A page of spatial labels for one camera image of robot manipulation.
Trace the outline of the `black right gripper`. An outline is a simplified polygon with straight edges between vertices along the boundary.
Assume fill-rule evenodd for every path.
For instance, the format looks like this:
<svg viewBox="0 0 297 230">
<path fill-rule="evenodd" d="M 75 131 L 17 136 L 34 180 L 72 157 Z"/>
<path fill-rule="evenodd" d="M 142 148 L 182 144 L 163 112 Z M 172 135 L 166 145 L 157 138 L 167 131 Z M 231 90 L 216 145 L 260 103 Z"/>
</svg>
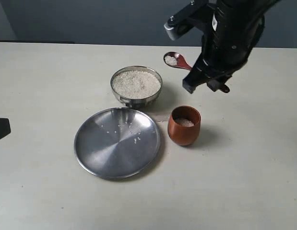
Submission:
<svg viewBox="0 0 297 230">
<path fill-rule="evenodd" d="M 226 82 L 245 65 L 265 26 L 264 0 L 218 0 L 202 36 L 202 53 L 182 80 L 193 93 L 207 84 L 213 91 L 227 92 Z"/>
</svg>

